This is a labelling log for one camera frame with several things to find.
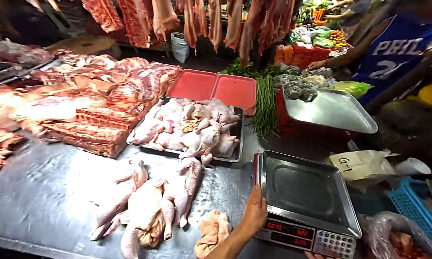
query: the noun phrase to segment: person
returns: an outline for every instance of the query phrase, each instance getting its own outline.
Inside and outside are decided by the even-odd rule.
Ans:
[[[245,205],[242,220],[232,233],[222,241],[205,259],[235,259],[248,241],[264,227],[267,220],[267,201],[261,195],[261,186],[255,185]],[[322,256],[305,252],[309,259],[323,259]]]
[[[342,0],[335,5],[329,6],[328,9],[333,9],[338,6],[350,4],[348,8],[339,15],[326,15],[326,20],[339,20],[341,29],[347,38],[350,38],[358,27],[358,23],[365,16],[369,8],[371,0]]]
[[[373,28],[347,54],[312,62],[309,70],[348,65],[363,56],[351,80],[374,87],[359,99],[367,104],[414,69],[426,55],[432,57],[432,0],[404,0],[397,14]]]

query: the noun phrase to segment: red container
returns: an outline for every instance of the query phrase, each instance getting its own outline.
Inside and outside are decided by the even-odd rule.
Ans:
[[[211,98],[218,74],[184,69],[166,96],[204,101]]]
[[[256,80],[219,74],[211,98],[217,98],[225,105],[233,105],[246,111],[256,103]]]
[[[278,128],[280,132],[297,133],[314,138],[332,139],[336,142],[345,142],[355,138],[359,132],[338,129],[309,122],[299,121],[288,115],[283,92],[280,90],[276,95],[276,113],[279,116]]]

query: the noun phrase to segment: plastic wrap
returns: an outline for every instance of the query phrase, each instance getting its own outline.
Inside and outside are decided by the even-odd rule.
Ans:
[[[381,212],[374,217],[359,214],[358,221],[363,229],[365,245],[369,250],[368,258],[401,258],[389,240],[391,232],[409,234],[417,246],[432,256],[432,242],[414,222],[403,215],[392,212]]]

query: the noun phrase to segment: basketball jersey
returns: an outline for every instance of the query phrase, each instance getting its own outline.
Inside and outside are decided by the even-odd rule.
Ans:
[[[359,99],[368,103],[415,68],[432,48],[432,24],[418,24],[414,17],[396,15],[369,46],[358,73],[351,80],[374,87]]]

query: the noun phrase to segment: red plastic tray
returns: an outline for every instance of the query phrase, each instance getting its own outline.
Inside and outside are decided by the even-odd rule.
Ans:
[[[233,105],[246,111],[256,103],[256,80],[219,74],[211,98],[217,98],[225,105]]]
[[[197,101],[209,100],[217,76],[216,73],[184,69],[166,96]]]

